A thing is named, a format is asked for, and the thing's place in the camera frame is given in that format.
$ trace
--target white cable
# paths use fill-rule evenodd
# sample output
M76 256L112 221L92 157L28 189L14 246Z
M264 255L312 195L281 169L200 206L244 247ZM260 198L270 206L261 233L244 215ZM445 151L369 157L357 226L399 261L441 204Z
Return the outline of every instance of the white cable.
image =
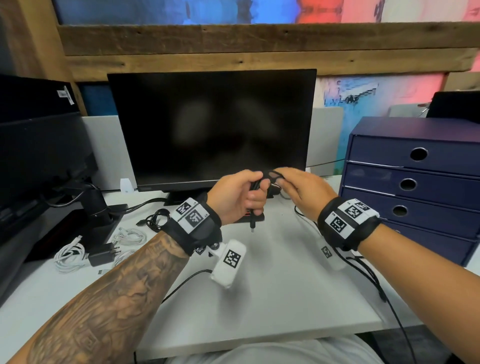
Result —
M126 246L134 246L134 245L142 245L146 242L147 235L138 229L124 229L119 228L119 233L115 235L112 239L113 245L117 246L126 245Z
M112 268L116 267L118 264L120 264L121 262L123 262L124 260L126 260L127 258L132 256L135 252L136 252L136 250L127 250L127 251L123 252L122 254L120 254L119 256L117 256L115 258L115 261L113 262Z
M62 274L72 273L82 267L90 265L88 254L80 244L81 236L77 236L70 244L61 248L53 257L53 263L58 272Z

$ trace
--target colorful wall mural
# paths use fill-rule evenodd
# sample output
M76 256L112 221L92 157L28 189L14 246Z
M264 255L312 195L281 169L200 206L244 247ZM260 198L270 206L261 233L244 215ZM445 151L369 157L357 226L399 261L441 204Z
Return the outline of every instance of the colorful wall mural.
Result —
M290 24L480 21L480 0L54 0L62 24ZM480 56L474 69L480 71ZM362 116L425 103L443 74L321 77L315 107L344 108L338 158ZM108 84L81 85L89 115L116 114ZM343 164L337 163L336 172Z

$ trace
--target tattoo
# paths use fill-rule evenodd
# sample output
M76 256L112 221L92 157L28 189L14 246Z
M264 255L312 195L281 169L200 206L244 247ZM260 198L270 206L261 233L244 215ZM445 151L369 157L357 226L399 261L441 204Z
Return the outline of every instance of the tattoo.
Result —
M35 337L27 362L124 363L188 256L164 232L60 309Z

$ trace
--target wrist strap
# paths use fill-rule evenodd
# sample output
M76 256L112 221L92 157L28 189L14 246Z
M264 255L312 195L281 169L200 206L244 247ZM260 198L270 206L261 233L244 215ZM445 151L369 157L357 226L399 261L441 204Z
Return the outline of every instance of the wrist strap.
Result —
M357 250L380 225L380 214L357 199L336 197L318 217L318 230L326 242L343 251Z
M186 254L222 241L221 219L205 202L187 199L170 215L162 231L174 239Z

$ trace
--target wooden beam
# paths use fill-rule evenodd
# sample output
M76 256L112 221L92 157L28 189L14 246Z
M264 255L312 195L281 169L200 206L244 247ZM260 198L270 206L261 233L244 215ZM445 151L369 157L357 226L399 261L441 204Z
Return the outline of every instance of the wooden beam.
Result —
M480 72L452 72L447 76L443 90L480 90Z
M476 49L150 54L67 57L77 82L107 73L242 71L315 68L319 75L430 73L469 70Z
M57 30L51 0L2 0L0 16L18 76L73 82ZM80 112L82 95L72 83Z
M480 23L59 26L67 56L480 48Z

